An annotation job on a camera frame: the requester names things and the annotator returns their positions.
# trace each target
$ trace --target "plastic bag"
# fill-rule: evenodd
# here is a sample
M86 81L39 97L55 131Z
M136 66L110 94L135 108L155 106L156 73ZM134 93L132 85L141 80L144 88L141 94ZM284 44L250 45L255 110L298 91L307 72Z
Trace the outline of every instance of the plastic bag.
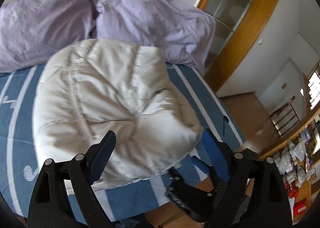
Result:
M281 157L278 169L280 174L282 175L284 175L286 172L289 173L293 170L293 167L291 164L291 156L288 152L288 149L284 149L282 151L282 157Z
M299 144L293 150L294 155L301 161L304 161L306 155L306 144L304 141L299 142Z
M298 179L297 173L295 171L291 171L287 174L287 180L289 184L292 184L294 181Z
M275 162L277 168L279 169L281 154L279 152L277 152L276 154L273 155L272 159Z
M293 151L294 151L296 145L291 140L288 141L288 145L289 145L289 153L292 157L292 160L295 161L297 159L297 157L295 156Z
M298 166L297 173L298 173L297 174L297 176L298 176L297 187L300 188L302 186L303 182L306 180L306 173L303 170L303 168L300 166Z
M289 204L290 204L290 210L291 210L291 217L292 217L292 220L293 220L293 206L294 206L294 201L295 201L295 198L289 198Z
M306 180L309 181L309 179L311 178L311 170L310 170L310 159L308 157L308 154L306 153Z

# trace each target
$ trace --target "wooden floor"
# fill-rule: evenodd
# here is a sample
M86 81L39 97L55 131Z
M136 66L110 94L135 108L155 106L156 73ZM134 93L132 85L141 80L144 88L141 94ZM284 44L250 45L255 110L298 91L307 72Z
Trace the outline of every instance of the wooden floor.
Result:
M269 114L254 93L223 97L221 100L246 138L241 150L249 148L260 153L279 139Z

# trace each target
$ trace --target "bed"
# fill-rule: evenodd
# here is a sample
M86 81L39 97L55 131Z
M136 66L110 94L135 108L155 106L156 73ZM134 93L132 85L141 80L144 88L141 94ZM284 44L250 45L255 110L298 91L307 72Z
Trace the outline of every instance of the bed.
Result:
M44 67L42 63L0 76L0 191L11 209L21 216L28 216L28 206L39 172L32 137L32 108ZM205 129L210 128L218 140L236 151L243 144L244 137L200 73L194 68L174 63L167 63L166 68L171 82L187 98L201 125ZM178 168L190 185L196 185L207 177L191 163L193 155L210 163L200 142ZM169 176L164 174L95 194L110 220L114 221L167 203L164 192L170 182ZM69 200L76 219L85 223L75 196L69 196Z

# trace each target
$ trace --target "wooden railing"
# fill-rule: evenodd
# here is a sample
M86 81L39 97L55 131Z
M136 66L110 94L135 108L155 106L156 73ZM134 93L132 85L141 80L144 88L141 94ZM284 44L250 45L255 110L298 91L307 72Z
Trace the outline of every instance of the wooden railing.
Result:
M270 117L280 138L300 122L299 117L290 104L280 114Z

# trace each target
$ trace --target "lavender pillowcase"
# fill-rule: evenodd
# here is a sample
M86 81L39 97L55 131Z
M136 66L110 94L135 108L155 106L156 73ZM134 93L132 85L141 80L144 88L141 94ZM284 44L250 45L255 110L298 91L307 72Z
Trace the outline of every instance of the lavender pillowcase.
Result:
M1 73L46 62L89 38L97 0L13 0L0 8Z
M166 62L204 72L214 19L173 0L98 0L95 38L160 47Z

